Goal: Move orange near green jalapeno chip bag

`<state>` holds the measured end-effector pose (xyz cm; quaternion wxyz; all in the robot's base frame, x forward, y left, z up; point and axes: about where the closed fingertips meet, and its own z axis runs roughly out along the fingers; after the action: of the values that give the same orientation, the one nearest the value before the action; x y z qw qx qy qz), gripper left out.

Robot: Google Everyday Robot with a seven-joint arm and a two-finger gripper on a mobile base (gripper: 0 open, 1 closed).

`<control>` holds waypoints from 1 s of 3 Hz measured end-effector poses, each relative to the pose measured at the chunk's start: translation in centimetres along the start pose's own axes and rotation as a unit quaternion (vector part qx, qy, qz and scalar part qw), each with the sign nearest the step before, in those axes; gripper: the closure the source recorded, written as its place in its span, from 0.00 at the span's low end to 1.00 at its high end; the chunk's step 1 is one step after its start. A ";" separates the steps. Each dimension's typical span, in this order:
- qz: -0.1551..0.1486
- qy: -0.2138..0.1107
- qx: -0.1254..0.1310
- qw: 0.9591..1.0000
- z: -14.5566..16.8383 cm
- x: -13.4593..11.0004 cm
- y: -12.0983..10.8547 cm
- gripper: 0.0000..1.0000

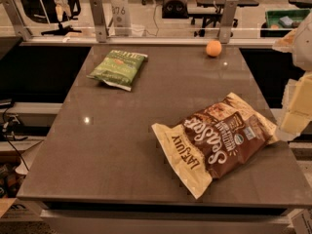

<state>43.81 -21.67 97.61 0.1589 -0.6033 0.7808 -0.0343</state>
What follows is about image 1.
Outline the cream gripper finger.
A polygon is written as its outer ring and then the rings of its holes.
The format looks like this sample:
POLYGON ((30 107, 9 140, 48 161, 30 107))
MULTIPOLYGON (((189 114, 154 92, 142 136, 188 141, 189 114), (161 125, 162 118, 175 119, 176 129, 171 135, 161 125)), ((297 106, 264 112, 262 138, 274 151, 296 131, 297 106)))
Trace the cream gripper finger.
POLYGON ((299 137, 312 121, 312 72, 307 71, 298 81, 290 79, 284 90, 277 137, 291 141, 299 137))

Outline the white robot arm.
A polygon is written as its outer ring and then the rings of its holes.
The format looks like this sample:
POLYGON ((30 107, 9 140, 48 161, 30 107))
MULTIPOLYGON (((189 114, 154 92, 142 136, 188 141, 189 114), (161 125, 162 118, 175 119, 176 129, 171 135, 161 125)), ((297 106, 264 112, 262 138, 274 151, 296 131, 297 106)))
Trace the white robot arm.
POLYGON ((305 73, 290 80, 284 90, 276 136, 283 141, 299 137, 312 118, 312 14, 299 25, 292 41, 292 62, 305 73))

